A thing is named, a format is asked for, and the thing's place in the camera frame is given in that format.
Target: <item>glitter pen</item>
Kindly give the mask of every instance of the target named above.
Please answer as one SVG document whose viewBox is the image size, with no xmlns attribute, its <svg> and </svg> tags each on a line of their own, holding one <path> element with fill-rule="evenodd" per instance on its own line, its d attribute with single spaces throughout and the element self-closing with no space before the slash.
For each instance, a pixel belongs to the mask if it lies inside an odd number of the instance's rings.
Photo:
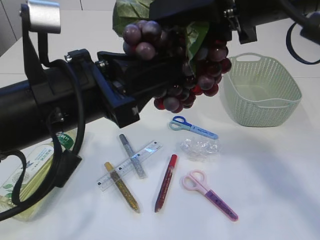
<svg viewBox="0 0 320 240">
<path fill-rule="evenodd" d="M 131 192 L 125 185 L 124 181 L 120 178 L 119 174 L 116 172 L 114 167 L 111 165 L 110 162 L 106 162 L 104 164 L 106 170 L 110 173 L 110 176 L 112 180 L 114 181 L 115 185 L 120 190 L 121 194 L 124 196 L 127 203 L 130 205 L 130 207 L 136 211 L 137 213 L 140 213 L 139 205 L 137 201 L 135 200 L 134 196 L 132 196 Z"/>
<path fill-rule="evenodd" d="M 168 192 L 168 188 L 169 188 L 169 185 L 170 185 L 170 181 L 171 181 L 171 178 L 172 178 L 173 171 L 175 169 L 177 158 L 178 158 L 177 155 L 172 155 L 171 156 L 168 168 L 166 169 L 166 172 L 165 172 L 165 175 L 164 175 L 164 178 L 163 178 L 163 182 L 162 182 L 162 185 L 161 185 L 161 188 L 160 188 L 160 192 L 159 192 L 158 198 L 157 198 L 157 200 L 155 202 L 155 206 L 154 206 L 154 212 L 155 213 L 159 212 L 160 209 L 162 208 L 162 206 L 165 203 L 166 195 L 167 195 L 167 192 Z"/>
<path fill-rule="evenodd" d="M 147 175 L 146 175 L 139 159 L 136 156 L 134 156 L 135 152 L 133 151 L 132 147 L 130 146 L 126 136 L 123 134 L 120 134 L 119 137 L 120 137 L 121 143 L 122 143 L 126 153 L 128 154 L 128 156 L 132 162 L 132 165 L 135 168 L 136 173 L 139 175 L 139 178 L 145 179 L 147 177 Z"/>
</svg>

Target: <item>basket handle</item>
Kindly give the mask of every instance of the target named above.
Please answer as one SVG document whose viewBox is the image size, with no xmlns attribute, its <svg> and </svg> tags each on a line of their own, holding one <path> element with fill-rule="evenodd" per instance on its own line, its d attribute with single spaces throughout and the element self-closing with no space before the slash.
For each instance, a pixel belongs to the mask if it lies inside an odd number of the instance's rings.
<svg viewBox="0 0 320 240">
<path fill-rule="evenodd" d="M 264 106 L 262 103 L 267 103 L 270 101 L 277 101 L 277 102 L 283 102 L 283 106 Z M 258 108 L 261 109 L 284 109 L 290 107 L 292 104 L 296 103 L 296 101 L 291 100 L 285 100 L 282 98 L 274 98 L 274 99 L 268 99 L 268 100 L 261 100 L 256 101 L 255 104 Z"/>
<path fill-rule="evenodd" d="M 258 53 L 247 52 L 247 53 L 242 53 L 242 54 L 240 54 L 240 55 L 237 55 L 237 56 L 235 56 L 234 58 L 235 58 L 235 60 L 236 60 L 237 62 L 242 62 L 242 61 L 239 61 L 238 58 L 244 57 L 244 56 L 255 56 L 255 57 L 258 57 L 258 58 L 259 58 L 259 60 L 254 60 L 254 61 L 252 61 L 252 62 L 260 61 L 261 58 L 264 58 L 264 57 L 265 57 L 265 56 L 262 56 L 262 55 L 260 55 L 260 54 L 258 54 Z"/>
</svg>

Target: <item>blue scissors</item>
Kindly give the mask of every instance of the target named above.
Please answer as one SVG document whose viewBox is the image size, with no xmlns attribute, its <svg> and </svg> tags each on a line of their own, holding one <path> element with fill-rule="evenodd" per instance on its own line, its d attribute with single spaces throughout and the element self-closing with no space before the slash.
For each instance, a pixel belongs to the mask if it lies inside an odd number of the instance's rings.
<svg viewBox="0 0 320 240">
<path fill-rule="evenodd" d="M 172 121 L 170 121 L 169 127 L 174 131 L 187 130 L 213 140 L 217 140 L 219 138 L 219 136 L 213 132 L 210 132 L 201 127 L 188 123 L 183 116 L 175 116 L 172 119 Z"/>
</svg>

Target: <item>black cable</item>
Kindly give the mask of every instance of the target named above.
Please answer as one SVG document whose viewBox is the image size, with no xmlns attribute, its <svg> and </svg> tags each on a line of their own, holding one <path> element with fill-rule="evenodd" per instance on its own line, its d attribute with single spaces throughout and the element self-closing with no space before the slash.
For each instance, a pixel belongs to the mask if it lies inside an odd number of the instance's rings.
<svg viewBox="0 0 320 240">
<path fill-rule="evenodd" d="M 294 24 L 292 24 L 292 26 L 289 28 L 287 34 L 286 34 L 286 39 L 285 39 L 285 44 L 286 44 L 286 48 L 288 49 L 289 53 L 292 55 L 292 57 L 294 59 L 296 59 L 297 61 L 299 61 L 302 64 L 306 64 L 306 65 L 316 65 L 316 64 L 320 64 L 320 60 L 315 61 L 315 62 L 310 62 L 310 61 L 306 61 L 304 60 L 302 57 L 300 57 L 296 51 L 294 50 L 293 46 L 292 46 L 292 32 L 294 27 L 297 25 L 297 23 L 295 22 Z"/>
<path fill-rule="evenodd" d="M 85 110 L 84 110 L 84 103 L 83 103 L 83 97 L 82 97 L 82 91 L 81 91 L 81 86 L 78 81 L 77 76 L 75 75 L 74 71 L 71 69 L 71 67 L 65 62 L 64 60 L 58 59 L 53 62 L 50 62 L 48 65 L 51 67 L 58 67 L 61 68 L 71 79 L 71 85 L 73 87 L 73 90 L 75 92 L 76 100 L 77 100 L 77 105 L 78 105 L 78 129 L 77 129 L 77 135 L 76 135 L 76 140 L 74 143 L 74 147 L 72 150 L 72 153 L 75 155 L 78 155 L 83 140 L 84 140 L 84 135 L 85 135 L 85 127 L 86 127 L 86 121 L 85 121 Z M 6 220 L 8 218 L 11 218 L 17 214 L 20 214 L 21 212 L 25 211 L 26 209 L 30 208 L 37 202 L 39 202 L 43 197 L 45 197 L 54 187 L 55 187 L 55 181 L 56 181 L 56 176 L 57 172 L 59 169 L 59 165 L 62 160 L 62 148 L 61 144 L 57 138 L 56 133 L 52 130 L 51 122 L 52 122 L 52 117 L 53 117 L 54 111 L 49 115 L 47 119 L 47 127 L 49 129 L 49 132 L 51 134 L 51 138 L 53 141 L 53 159 L 52 159 L 52 164 L 50 166 L 50 169 L 45 176 L 43 182 L 39 186 L 39 188 L 30 196 L 28 199 L 21 201 L 20 200 L 20 191 L 21 191 L 21 186 L 22 182 L 24 179 L 25 171 L 26 171 L 26 158 L 23 155 L 22 152 L 20 152 L 19 157 L 21 159 L 23 167 L 23 171 L 15 184 L 13 191 L 12 191 L 12 202 L 16 206 L 0 213 L 0 222 L 3 220 Z"/>
<path fill-rule="evenodd" d="M 20 158 L 23 166 L 22 173 L 15 184 L 13 191 L 12 191 L 12 202 L 16 206 L 0 213 L 0 222 L 4 221 L 6 219 L 12 218 L 15 215 L 18 215 L 22 213 L 23 211 L 27 210 L 31 206 L 35 205 L 37 202 L 39 202 L 41 199 L 43 199 L 55 186 L 55 180 L 56 180 L 56 175 L 57 171 L 59 168 L 59 164 L 62 159 L 62 148 L 61 144 L 58 140 L 58 137 L 55 132 L 52 130 L 51 126 L 51 117 L 53 113 L 51 113 L 47 119 L 47 126 L 50 132 L 50 135 L 52 137 L 53 141 L 53 159 L 52 159 L 52 164 L 50 166 L 50 169 L 44 178 L 43 182 L 39 186 L 39 188 L 25 201 L 20 201 L 20 190 L 21 190 L 21 185 L 25 176 L 25 171 L 27 167 L 26 163 L 26 157 L 25 155 L 19 151 L 19 150 L 14 150 L 14 151 L 8 151 L 8 152 L 2 152 L 1 155 L 5 155 L 6 157 L 14 155 Z"/>
<path fill-rule="evenodd" d="M 86 128 L 86 120 L 85 120 L 85 110 L 84 110 L 84 101 L 82 96 L 82 90 L 79 83 L 79 80 L 69 66 L 69 64 L 62 60 L 58 59 L 55 61 L 50 62 L 48 58 L 48 34 L 47 33 L 38 33 L 38 52 L 39 52 L 39 60 L 40 62 L 46 66 L 47 68 L 60 68 L 64 71 L 65 74 L 68 75 L 71 85 L 77 100 L 78 104 L 78 129 L 76 133 L 75 143 L 72 150 L 72 153 L 78 155 L 82 143 L 84 141 L 85 136 L 85 128 Z"/>
<path fill-rule="evenodd" d="M 283 11 L 296 23 L 306 27 L 309 25 L 308 18 L 301 14 L 288 0 L 278 0 Z"/>
<path fill-rule="evenodd" d="M 78 105 L 77 133 L 76 133 L 76 139 L 75 139 L 74 147 L 72 149 L 72 153 L 75 155 L 78 155 L 80 152 L 82 143 L 84 141 L 85 129 L 86 129 L 85 107 L 84 107 L 81 86 L 76 74 L 74 73 L 74 71 L 66 61 L 62 59 L 58 59 L 50 62 L 49 66 L 61 68 L 71 79 L 71 85 L 73 87 L 73 91 L 75 93 L 75 97 Z"/>
</svg>

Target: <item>red glitter pen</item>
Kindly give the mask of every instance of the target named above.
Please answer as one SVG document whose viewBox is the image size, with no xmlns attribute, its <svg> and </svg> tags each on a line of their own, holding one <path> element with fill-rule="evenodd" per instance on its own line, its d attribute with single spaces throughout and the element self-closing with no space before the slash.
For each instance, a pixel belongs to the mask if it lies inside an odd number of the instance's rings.
<svg viewBox="0 0 320 240">
<path fill-rule="evenodd" d="M 154 206 L 154 212 L 155 213 L 159 212 L 160 209 L 162 208 L 162 206 L 165 203 L 166 195 L 167 195 L 167 192 L 168 192 L 168 188 L 169 188 L 169 185 L 170 185 L 170 181 L 171 181 L 171 178 L 172 178 L 173 171 L 175 169 L 177 158 L 178 158 L 178 156 L 175 155 L 175 154 L 171 156 L 168 168 L 166 169 L 166 172 L 165 172 L 165 175 L 164 175 L 164 178 L 163 178 L 163 182 L 162 182 L 162 185 L 161 185 L 161 188 L 160 188 L 160 192 L 159 192 L 158 198 L 156 199 L 156 202 L 155 202 L 155 206 Z"/>
</svg>

